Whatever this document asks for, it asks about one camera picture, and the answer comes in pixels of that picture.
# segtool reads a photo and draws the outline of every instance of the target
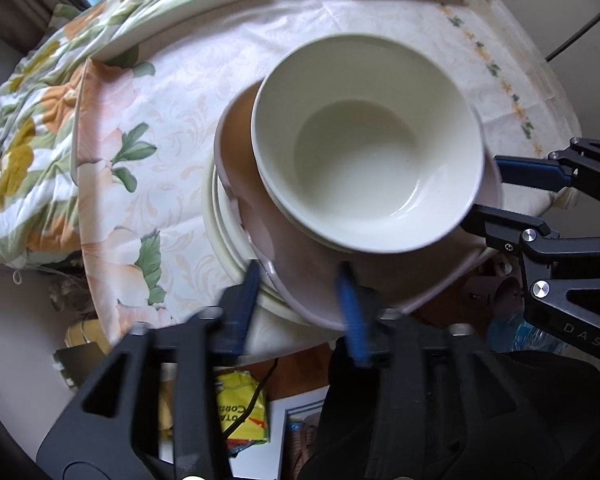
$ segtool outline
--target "metal bolt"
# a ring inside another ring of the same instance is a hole
[[[382,321],[393,321],[398,319],[400,316],[402,316],[402,314],[397,308],[386,308],[380,316],[380,319]]]
[[[222,316],[223,313],[224,310],[219,306],[208,306],[200,311],[198,317],[200,319],[217,319]]]
[[[468,323],[454,323],[449,325],[449,332],[453,336],[471,335],[475,332],[474,327]]]
[[[131,330],[129,330],[129,333],[131,335],[144,335],[147,332],[149,332],[151,328],[152,326],[150,323],[147,323],[145,321],[136,321],[131,327]]]
[[[544,298],[549,294],[549,284],[544,280],[538,280],[531,288],[531,292],[536,298]]]
[[[533,242],[536,239],[536,232],[533,229],[525,229],[522,231],[522,239],[525,242]]]

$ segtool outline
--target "bedding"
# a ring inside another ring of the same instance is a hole
[[[85,63],[111,40],[190,1],[101,0],[81,14],[56,7],[40,46],[0,86],[0,263],[23,268],[80,250],[70,170]]]

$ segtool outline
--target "stack of dishes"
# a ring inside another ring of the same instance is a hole
[[[387,306],[412,312],[477,263],[484,241],[458,227],[470,207],[502,205],[459,89],[422,54],[375,36],[288,54],[225,110],[214,161],[216,221],[234,260],[254,254],[270,298],[334,330],[344,329],[342,261]]]

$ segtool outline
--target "cord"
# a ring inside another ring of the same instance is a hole
[[[267,384],[267,381],[269,381],[269,378],[271,377],[271,375],[273,374],[273,371],[276,369],[277,366],[278,366],[278,358],[276,357],[273,360],[273,364],[271,365],[271,368],[269,368],[267,375],[264,376],[263,380],[261,380],[260,384],[258,384],[258,386],[256,387],[256,391],[253,393],[253,396],[251,397],[251,400],[249,402],[249,405],[247,406],[247,409],[244,410],[242,412],[242,414],[237,419],[235,419],[226,430],[224,430],[224,432],[222,432],[222,437],[225,440],[228,439],[233,434],[233,432],[235,430],[237,430],[238,427],[245,420],[247,420],[247,417],[249,415],[251,415],[251,412],[253,411],[253,409],[256,405],[256,401],[258,400],[258,396],[260,395],[260,392],[264,388],[264,385]]]

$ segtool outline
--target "bowl rim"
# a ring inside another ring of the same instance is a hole
[[[257,132],[256,132],[256,114],[258,112],[258,104],[261,101],[262,94],[267,86],[267,82],[273,76],[273,74],[276,72],[276,70],[285,61],[287,61],[290,57],[292,57],[294,54],[296,54],[299,50],[302,50],[313,44],[322,43],[324,41],[333,41],[333,40],[359,40],[359,39],[373,40],[378,43],[391,43],[394,46],[397,46],[403,50],[407,50],[413,54],[416,54],[416,55],[424,58],[429,64],[433,65],[446,78],[448,83],[458,92],[458,95],[461,97],[462,101],[466,105],[466,108],[468,109],[468,111],[470,112],[472,117],[474,118],[475,124],[477,126],[476,130],[478,132],[478,137],[480,139],[480,145],[482,146],[482,153],[480,156],[480,160],[478,162],[478,164],[480,165],[480,170],[475,175],[470,199],[466,201],[466,203],[464,204],[464,206],[462,207],[461,210],[458,209],[458,213],[454,216],[453,222],[450,222],[449,225],[444,230],[440,230],[433,236],[423,237],[419,241],[412,242],[410,244],[402,243],[399,245],[394,244],[392,246],[384,244],[384,245],[380,246],[379,244],[366,243],[365,239],[362,237],[360,238],[359,242],[352,242],[349,239],[340,238],[339,236],[337,236],[337,234],[334,234],[333,232],[322,229],[320,226],[311,225],[310,222],[307,223],[305,220],[301,219],[302,214],[301,214],[300,209],[297,208],[292,202],[290,202],[284,196],[283,193],[280,193],[280,189],[276,185],[275,180],[272,179],[270,177],[269,173],[267,172],[266,162],[265,162],[263,156],[261,156],[261,154],[260,154],[260,149],[259,149],[259,145],[258,145],[258,141],[257,141]],[[342,33],[337,33],[337,34],[328,34],[325,36],[321,36],[320,38],[315,38],[314,40],[303,43],[302,45],[298,46],[297,48],[289,51],[276,63],[275,67],[273,67],[273,69],[270,70],[270,72],[267,73],[266,77],[261,81],[260,87],[258,88],[258,92],[256,94],[256,98],[255,98],[255,101],[253,104],[253,110],[251,112],[251,146],[253,149],[253,155],[256,159],[256,165],[258,167],[258,172],[260,173],[260,177],[261,177],[263,183],[265,184],[265,188],[267,189],[267,192],[269,194],[275,195],[275,200],[277,200],[280,203],[280,205],[282,205],[286,209],[288,214],[291,215],[297,222],[302,224],[305,228],[309,229],[311,232],[313,232],[318,237],[323,238],[324,240],[330,242],[331,244],[334,244],[336,246],[339,246],[339,247],[347,249],[347,250],[353,250],[353,251],[358,251],[358,252],[363,252],[363,253],[376,253],[376,254],[395,254],[395,253],[404,253],[404,252],[408,252],[408,251],[416,251],[418,249],[421,249],[423,247],[431,245],[431,244],[439,241],[443,237],[447,236],[462,221],[462,218],[464,218],[464,216],[466,216],[469,209],[471,209],[471,207],[474,203],[475,197],[480,189],[480,184],[482,183],[482,176],[484,174],[484,156],[483,156],[483,154],[486,149],[485,142],[484,142],[484,125],[482,123],[482,120],[480,119],[480,115],[478,114],[478,111],[467,100],[464,93],[461,91],[461,89],[456,84],[456,82],[449,76],[449,74],[447,73],[446,70],[444,70],[438,63],[433,61],[431,58],[426,56],[426,54],[424,54],[423,52],[421,52],[421,51],[417,50],[416,48],[413,48],[409,45],[406,45],[405,43],[403,43],[401,41],[397,41],[392,38],[388,38],[386,36],[382,36],[379,34],[368,34],[368,33],[364,33],[364,32],[360,32],[360,33],[342,32]]]

